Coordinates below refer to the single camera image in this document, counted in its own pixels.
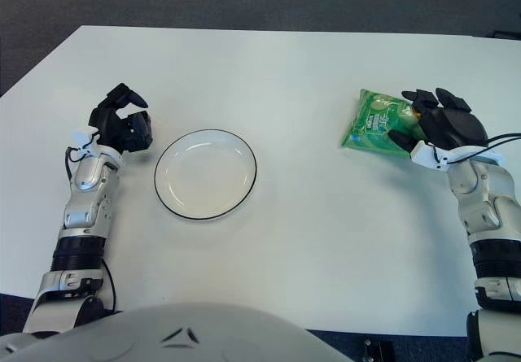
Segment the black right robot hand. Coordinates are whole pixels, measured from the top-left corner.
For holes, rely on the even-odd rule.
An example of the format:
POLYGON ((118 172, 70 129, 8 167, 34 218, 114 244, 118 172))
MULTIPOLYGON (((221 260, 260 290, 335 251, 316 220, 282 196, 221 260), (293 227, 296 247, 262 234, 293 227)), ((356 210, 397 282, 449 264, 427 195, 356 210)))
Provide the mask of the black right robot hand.
POLYGON ((397 129, 390 130, 388 136, 403 150, 412 151, 420 140, 442 150, 488 144, 484 126, 471 113, 463 98, 442 88, 437 88, 435 93, 422 89, 404 91, 402 96, 412 102, 422 131, 419 137, 397 129))

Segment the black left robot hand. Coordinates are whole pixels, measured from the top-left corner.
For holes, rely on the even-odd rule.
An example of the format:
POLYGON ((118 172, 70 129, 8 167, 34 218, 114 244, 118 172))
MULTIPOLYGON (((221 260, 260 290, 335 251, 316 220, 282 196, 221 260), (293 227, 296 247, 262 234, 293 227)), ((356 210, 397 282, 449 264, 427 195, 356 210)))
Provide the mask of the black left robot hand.
POLYGON ((147 108, 147 102, 127 85, 117 85, 90 114, 89 126, 97 129, 98 144, 120 154, 148 149, 153 137, 147 108), (142 111, 120 118, 117 112, 129 104, 141 107, 142 111))

